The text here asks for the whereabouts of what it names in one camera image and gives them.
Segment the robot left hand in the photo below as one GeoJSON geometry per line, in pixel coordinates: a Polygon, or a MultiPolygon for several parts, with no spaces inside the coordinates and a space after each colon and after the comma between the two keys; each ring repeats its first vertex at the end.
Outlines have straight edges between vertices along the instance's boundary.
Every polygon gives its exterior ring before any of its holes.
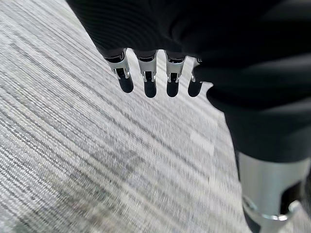
{"type": "Polygon", "coordinates": [[[126,91],[124,49],[198,61],[190,94],[211,83],[232,139],[242,209],[254,233],[293,217],[311,170],[311,3],[308,0],[70,0],[126,91]]]}

